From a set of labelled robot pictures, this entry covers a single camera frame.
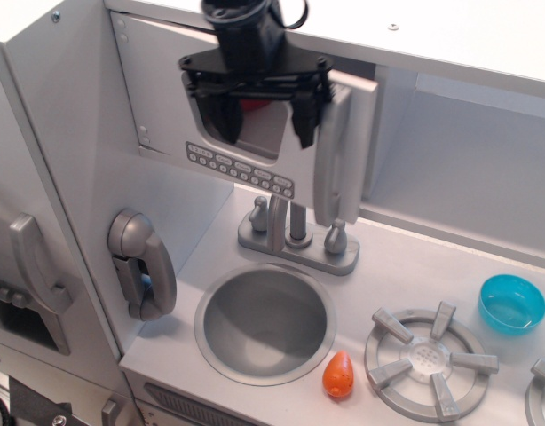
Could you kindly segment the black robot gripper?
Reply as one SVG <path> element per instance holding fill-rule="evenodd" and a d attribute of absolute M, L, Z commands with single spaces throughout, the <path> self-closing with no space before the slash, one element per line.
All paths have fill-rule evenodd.
<path fill-rule="evenodd" d="M 287 24 L 278 1 L 203 1 L 217 48 L 185 55 L 180 68 L 190 79 L 201 116 L 220 137 L 236 144 L 241 134 L 241 99 L 290 100 L 300 145 L 313 145 L 322 100 L 330 100 L 331 59 L 296 47 L 287 32 L 307 21 L 309 6 Z"/>

